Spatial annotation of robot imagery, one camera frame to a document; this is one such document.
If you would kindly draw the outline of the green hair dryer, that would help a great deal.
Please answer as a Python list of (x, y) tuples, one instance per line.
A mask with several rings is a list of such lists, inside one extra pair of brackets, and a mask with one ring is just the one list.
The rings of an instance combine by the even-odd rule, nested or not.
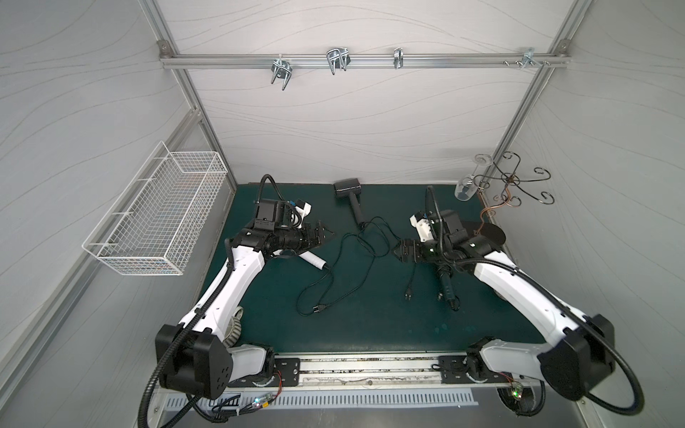
[(447, 303), (452, 311), (460, 310), (460, 298), (456, 296), (452, 286), (452, 273), (449, 266), (439, 266), (437, 276), (440, 281), (440, 298)]

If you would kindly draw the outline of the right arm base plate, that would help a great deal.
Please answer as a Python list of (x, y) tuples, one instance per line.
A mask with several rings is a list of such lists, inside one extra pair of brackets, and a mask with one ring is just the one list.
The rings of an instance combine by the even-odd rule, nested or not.
[(431, 369), (445, 384), (511, 383), (509, 376), (488, 369), (481, 358), (471, 355), (440, 356)]

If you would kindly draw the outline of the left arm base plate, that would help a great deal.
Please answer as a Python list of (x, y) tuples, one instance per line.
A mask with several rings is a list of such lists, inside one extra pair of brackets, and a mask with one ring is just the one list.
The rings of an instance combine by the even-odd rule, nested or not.
[(299, 358), (276, 358), (266, 363), (260, 374), (252, 374), (228, 384), (228, 388), (276, 388), (295, 387), (300, 382), (301, 360)]

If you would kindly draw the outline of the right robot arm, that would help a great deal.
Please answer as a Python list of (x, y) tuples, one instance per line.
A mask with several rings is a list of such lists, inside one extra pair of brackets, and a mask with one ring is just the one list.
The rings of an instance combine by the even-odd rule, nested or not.
[[(440, 283), (439, 298), (453, 311), (461, 301), (452, 279), (468, 274), (499, 294), (539, 332), (542, 343), (506, 342), (487, 336), (467, 348), (460, 364), (472, 383), (487, 383), (489, 377), (508, 376), (509, 392), (501, 399), (508, 406), (522, 396), (521, 377), (551, 388), (569, 401), (588, 399), (605, 410), (636, 416), (646, 399), (640, 381), (615, 347), (615, 328), (601, 315), (587, 316), (558, 299), (517, 267), (501, 244), (483, 234), (468, 233), (454, 210), (441, 210), (435, 189), (427, 187), (425, 208), (413, 214), (410, 224), (417, 238), (404, 239), (395, 249), (403, 262), (430, 264)], [(611, 404), (592, 390), (621, 369), (633, 393), (625, 407)]]

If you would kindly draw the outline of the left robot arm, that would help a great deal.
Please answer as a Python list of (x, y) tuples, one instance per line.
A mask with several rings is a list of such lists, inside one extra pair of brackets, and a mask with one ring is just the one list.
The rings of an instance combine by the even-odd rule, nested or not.
[(230, 332), (237, 326), (240, 301), (269, 260), (299, 257), (317, 269), (328, 268), (312, 253), (324, 243), (325, 228), (306, 222), (310, 211), (308, 203), (288, 201), (281, 193), (274, 199), (257, 198), (254, 217), (234, 238), (226, 240), (226, 260), (196, 306), (178, 324), (165, 325), (157, 333), (157, 366), (144, 387), (137, 426), (148, 426), (158, 386), (187, 396), (187, 404), (169, 420), (169, 427), (192, 410), (212, 424), (226, 424), (233, 417), (269, 406), (278, 397), (269, 393), (237, 408), (221, 399), (226, 388), (243, 379), (283, 383), (271, 348), (237, 346)]

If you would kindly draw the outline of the black hair dryer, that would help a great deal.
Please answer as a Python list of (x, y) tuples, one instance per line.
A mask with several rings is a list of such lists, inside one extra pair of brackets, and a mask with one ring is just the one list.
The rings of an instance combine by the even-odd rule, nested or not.
[(347, 178), (334, 183), (335, 196), (347, 199), (351, 205), (353, 217), (359, 229), (366, 224), (359, 195), (361, 194), (361, 183), (358, 178)]

